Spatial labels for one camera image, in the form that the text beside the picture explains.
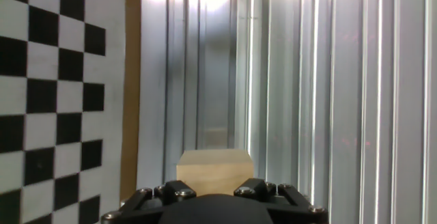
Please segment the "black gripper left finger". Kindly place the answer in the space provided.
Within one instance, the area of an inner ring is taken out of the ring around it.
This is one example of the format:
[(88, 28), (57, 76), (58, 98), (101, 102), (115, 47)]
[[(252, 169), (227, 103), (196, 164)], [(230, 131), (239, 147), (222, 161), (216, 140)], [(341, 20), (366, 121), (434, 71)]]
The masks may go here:
[(196, 198), (197, 193), (180, 180), (173, 180), (155, 188), (141, 188), (117, 210), (103, 214), (102, 224), (157, 223), (165, 210), (185, 200)]

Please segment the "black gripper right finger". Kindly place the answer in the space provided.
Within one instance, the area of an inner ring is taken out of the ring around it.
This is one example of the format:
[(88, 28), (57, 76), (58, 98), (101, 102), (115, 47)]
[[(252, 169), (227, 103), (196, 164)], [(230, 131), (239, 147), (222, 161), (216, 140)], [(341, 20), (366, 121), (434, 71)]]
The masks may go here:
[(328, 210), (315, 206), (291, 184), (273, 184), (249, 178), (235, 191), (234, 197), (251, 199), (261, 204), (274, 223), (327, 224)]

